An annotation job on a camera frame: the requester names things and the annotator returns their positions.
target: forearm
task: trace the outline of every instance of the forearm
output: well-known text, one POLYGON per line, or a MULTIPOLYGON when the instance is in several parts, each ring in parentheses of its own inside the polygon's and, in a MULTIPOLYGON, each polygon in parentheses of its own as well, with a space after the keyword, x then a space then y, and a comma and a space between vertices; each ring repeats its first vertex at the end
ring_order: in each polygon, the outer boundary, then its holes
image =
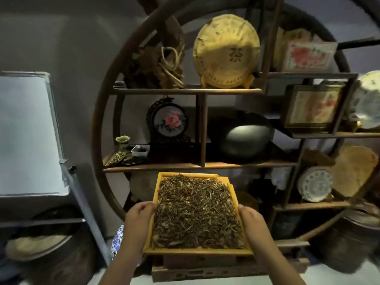
POLYGON ((108 266, 99 285, 128 285, 133 277, 141 254, 129 246, 121 246, 108 266))
POLYGON ((273 285, 306 285, 297 271, 289 264, 275 242, 268 247, 254 248, 258 263, 266 270, 273 285))

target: large clay jar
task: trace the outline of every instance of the large clay jar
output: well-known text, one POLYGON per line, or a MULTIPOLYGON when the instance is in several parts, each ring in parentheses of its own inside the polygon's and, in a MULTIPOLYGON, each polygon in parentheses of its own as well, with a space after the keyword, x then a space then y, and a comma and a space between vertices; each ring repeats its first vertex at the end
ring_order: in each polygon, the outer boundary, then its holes
POLYGON ((239 159, 249 159, 262 152, 271 140, 272 131, 267 118, 244 111, 210 118, 207 126, 211 143, 223 155, 239 159))

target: whiteboard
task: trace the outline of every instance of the whiteboard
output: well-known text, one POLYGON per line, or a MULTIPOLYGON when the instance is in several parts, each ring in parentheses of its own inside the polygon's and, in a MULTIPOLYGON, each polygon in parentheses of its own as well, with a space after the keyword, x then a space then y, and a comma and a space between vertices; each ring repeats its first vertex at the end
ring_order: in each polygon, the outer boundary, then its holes
POLYGON ((0 198, 67 195, 50 74, 0 74, 0 198))

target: small dish of tea leaves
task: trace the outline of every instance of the small dish of tea leaves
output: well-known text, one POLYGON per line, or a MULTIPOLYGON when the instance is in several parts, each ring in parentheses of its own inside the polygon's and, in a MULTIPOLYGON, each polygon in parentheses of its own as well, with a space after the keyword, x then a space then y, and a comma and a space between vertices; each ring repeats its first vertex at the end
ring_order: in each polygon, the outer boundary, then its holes
POLYGON ((144 253, 252 254, 227 177, 160 172, 154 202, 144 253))

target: person's left hand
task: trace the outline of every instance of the person's left hand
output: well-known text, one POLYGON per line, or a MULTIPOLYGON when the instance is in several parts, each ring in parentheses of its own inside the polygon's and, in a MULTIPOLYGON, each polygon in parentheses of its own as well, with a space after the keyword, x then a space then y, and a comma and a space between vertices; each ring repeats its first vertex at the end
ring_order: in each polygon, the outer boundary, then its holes
POLYGON ((144 247, 150 217, 154 214, 157 204, 152 201, 140 202, 133 206, 126 214, 121 247, 128 246, 140 253, 144 247))

